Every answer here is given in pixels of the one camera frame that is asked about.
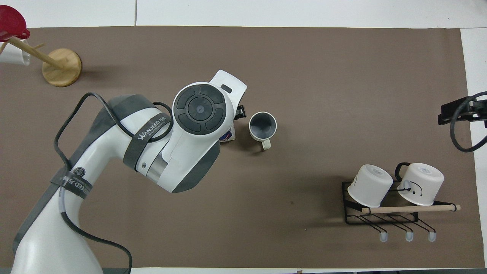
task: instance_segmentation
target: white mug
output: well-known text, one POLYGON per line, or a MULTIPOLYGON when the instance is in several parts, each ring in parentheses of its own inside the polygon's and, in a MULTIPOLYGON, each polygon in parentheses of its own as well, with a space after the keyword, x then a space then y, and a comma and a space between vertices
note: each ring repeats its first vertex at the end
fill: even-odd
POLYGON ((30 54, 17 48, 16 46, 7 43, 7 45, 5 46, 5 48, 0 54, 0 63, 10 63, 10 64, 28 66, 30 64, 30 54))
POLYGON ((347 191, 360 204, 376 208, 380 207, 392 184, 393 178, 387 171, 374 165, 363 165, 347 191))
POLYGON ((400 163, 396 168, 396 178, 401 181, 397 189, 399 194, 409 202, 422 206, 430 206, 440 190, 445 177, 436 168, 423 163, 400 163), (404 177, 399 176, 401 166, 409 165, 404 177))
POLYGON ((270 138, 277 129, 277 122, 272 114, 265 111, 257 112, 250 118, 248 129, 254 140, 262 142, 264 150, 271 148, 270 138))

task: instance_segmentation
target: white hook tip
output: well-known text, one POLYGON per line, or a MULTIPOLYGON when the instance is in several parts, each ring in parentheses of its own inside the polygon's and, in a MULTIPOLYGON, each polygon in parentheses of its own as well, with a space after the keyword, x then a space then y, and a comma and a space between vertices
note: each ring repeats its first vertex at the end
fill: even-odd
POLYGON ((414 232, 406 232, 406 241, 411 242, 414 238, 414 232))
POLYGON ((430 242, 436 241, 436 232, 429 232, 428 233, 428 241, 430 241, 430 242))
POLYGON ((381 242, 383 242, 383 243, 387 242, 387 238, 388 238, 387 232, 379 233, 379 239, 381 242))

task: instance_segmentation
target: mug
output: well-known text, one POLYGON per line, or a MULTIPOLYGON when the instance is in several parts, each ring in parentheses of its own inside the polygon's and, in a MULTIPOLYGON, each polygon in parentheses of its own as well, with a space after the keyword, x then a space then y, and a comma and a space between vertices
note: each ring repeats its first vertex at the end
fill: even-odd
POLYGON ((264 150, 271 148, 270 138, 277 129, 277 122, 272 114, 265 111, 257 112, 250 118, 248 129, 254 140, 262 142, 264 150))
POLYGON ((30 37, 25 19, 13 7, 0 5, 0 42, 6 42, 13 36, 20 39, 30 37))
POLYGON ((16 46, 7 43, 3 51, 0 53, 0 63, 28 66, 30 64, 30 54, 17 48, 16 46))
POLYGON ((409 202, 422 206, 430 206, 440 190, 445 177, 436 168, 423 163, 400 163, 395 173, 396 179, 401 181, 397 187, 399 194, 409 202), (408 166, 404 178, 401 178, 399 171, 402 166, 408 166))
POLYGON ((348 194, 358 203, 370 207, 380 207, 382 199, 393 184, 393 178, 387 171, 374 165, 360 167, 348 194))

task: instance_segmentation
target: wooden peg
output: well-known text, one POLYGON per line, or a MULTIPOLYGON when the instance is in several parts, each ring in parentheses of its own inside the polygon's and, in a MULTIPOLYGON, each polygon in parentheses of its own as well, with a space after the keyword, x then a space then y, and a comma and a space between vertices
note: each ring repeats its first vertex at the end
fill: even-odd
POLYGON ((38 48, 43 47, 43 46, 45 46, 45 45, 46 45, 46 44, 42 43, 42 44, 39 44, 39 45, 37 45, 37 46, 33 47, 33 49, 38 49, 38 48))
POLYGON ((2 53, 2 51, 5 49, 5 47, 7 46, 7 42, 3 42, 0 46, 0 54, 2 53))
POLYGON ((51 66, 53 67, 56 67, 58 69, 62 69, 62 65, 59 64, 56 60, 52 59, 51 57, 45 55, 44 53, 36 50, 35 48, 29 46, 27 43, 24 43, 22 41, 20 41, 19 38, 17 37, 12 37, 8 40, 9 44, 12 44, 13 46, 25 51, 26 53, 36 57, 36 58, 39 58, 41 59, 42 61, 44 61, 45 63, 48 63, 50 64, 51 66))

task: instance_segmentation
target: brown paper surface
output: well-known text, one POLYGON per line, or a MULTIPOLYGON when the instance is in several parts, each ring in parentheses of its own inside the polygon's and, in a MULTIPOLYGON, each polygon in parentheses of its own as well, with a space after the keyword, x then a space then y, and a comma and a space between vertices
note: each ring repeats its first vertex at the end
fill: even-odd
MULTIPOLYGON (((32 29, 31 45, 69 48, 83 71, 47 84, 41 62, 0 64, 0 266, 13 263, 17 229, 61 167, 53 138, 86 92, 106 100, 139 93, 171 104, 184 86, 223 69, 242 80, 248 117, 278 122, 262 152, 235 122, 237 139, 192 190, 170 194, 113 160, 81 206, 86 231, 126 246, 134 267, 484 267, 473 154, 437 125, 440 106, 466 96, 458 29, 97 27, 32 29), (423 213, 435 242, 387 226, 389 241, 344 223, 341 182, 363 164, 438 168, 436 199, 458 212, 423 213)), ((89 99, 60 141, 70 155, 101 108, 89 99)), ((469 144, 468 124, 457 137, 469 144)), ((125 267, 115 248, 89 242, 103 267, 125 267)))

